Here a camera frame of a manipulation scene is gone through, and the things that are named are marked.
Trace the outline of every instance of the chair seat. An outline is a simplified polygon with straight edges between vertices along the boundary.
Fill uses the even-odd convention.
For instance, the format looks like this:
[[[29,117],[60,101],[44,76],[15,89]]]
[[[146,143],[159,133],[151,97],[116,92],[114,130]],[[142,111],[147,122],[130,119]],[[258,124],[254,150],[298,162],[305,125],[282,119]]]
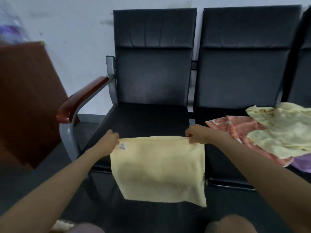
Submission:
[[[188,110],[176,105],[117,104],[114,105],[83,149],[94,146],[112,129],[120,138],[146,136],[185,136],[189,127]],[[110,156],[100,159],[94,170],[111,172]]]
[[[227,115],[248,116],[245,109],[195,107],[193,110],[196,123],[205,126],[207,126],[205,121],[225,117]],[[206,144],[205,154],[206,165],[209,166],[209,182],[211,185],[253,189],[240,171],[216,146]],[[292,166],[287,167],[287,169],[311,183],[311,174],[303,173]]]

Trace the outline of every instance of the wall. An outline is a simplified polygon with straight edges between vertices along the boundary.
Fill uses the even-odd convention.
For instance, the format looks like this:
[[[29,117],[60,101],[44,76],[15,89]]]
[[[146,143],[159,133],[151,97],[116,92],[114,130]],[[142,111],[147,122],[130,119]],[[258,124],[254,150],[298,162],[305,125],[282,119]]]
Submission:
[[[113,10],[197,7],[194,58],[204,7],[302,4],[311,0],[6,0],[32,41],[43,40],[68,96],[107,73],[115,55]],[[105,88],[80,113],[106,114],[112,103]]]

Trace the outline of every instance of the brown cabinet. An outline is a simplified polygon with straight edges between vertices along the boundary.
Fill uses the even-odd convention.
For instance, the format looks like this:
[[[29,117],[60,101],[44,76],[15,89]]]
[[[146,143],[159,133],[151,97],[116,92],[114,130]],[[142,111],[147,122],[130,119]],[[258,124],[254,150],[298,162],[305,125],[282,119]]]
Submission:
[[[41,42],[0,48],[0,166],[36,168],[60,142],[67,94]]]

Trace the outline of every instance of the yellow towel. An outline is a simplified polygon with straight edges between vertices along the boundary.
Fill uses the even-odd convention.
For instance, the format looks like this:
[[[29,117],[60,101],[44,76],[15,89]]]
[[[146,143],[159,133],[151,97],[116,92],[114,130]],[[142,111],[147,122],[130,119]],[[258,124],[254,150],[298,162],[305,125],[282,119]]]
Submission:
[[[110,158],[125,199],[206,207],[204,145],[179,136],[127,138]]]
[[[267,127],[247,135],[265,151],[281,159],[311,152],[311,108],[282,102],[275,108],[252,106],[246,112]]]

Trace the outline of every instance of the armrest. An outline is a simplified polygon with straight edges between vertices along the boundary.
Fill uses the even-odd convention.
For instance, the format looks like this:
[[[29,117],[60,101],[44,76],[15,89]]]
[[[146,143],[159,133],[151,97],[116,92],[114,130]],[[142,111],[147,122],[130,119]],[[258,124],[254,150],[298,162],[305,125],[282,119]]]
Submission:
[[[56,118],[59,123],[71,123],[76,112],[93,98],[108,83],[109,77],[98,77],[71,97],[69,97],[58,109]]]

